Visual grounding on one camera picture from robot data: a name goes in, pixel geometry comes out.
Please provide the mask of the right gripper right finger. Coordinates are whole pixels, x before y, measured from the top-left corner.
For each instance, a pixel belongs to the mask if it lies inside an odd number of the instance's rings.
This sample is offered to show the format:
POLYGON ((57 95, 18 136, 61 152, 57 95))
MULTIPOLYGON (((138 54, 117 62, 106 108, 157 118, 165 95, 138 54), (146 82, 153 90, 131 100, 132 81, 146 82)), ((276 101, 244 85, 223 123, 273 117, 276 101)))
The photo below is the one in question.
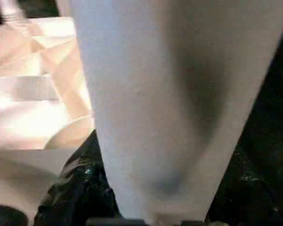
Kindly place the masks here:
POLYGON ((283 226, 283 141, 239 140, 208 217, 231 226, 283 226))

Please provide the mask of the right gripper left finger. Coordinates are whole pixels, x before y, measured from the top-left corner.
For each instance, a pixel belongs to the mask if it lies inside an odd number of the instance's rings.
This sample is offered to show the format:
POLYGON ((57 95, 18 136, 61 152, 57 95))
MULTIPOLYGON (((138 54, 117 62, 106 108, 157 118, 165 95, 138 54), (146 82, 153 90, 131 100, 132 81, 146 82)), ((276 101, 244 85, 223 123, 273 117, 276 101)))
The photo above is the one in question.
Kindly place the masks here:
POLYGON ((83 226, 89 218, 118 216, 94 130, 65 163, 34 217, 36 226, 83 226))

